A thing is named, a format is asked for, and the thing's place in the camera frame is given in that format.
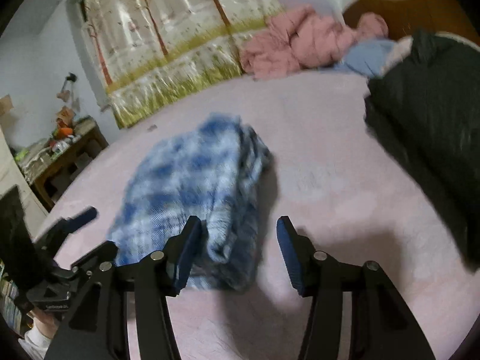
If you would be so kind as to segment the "person left hand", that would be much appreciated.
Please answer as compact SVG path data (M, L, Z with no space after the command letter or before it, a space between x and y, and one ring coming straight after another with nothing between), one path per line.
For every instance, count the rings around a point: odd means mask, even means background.
M55 318L51 313L47 313L38 308L33 308L31 310L34 326L39 330L39 332L47 337L48 339L53 339L56 332L58 331L60 322Z

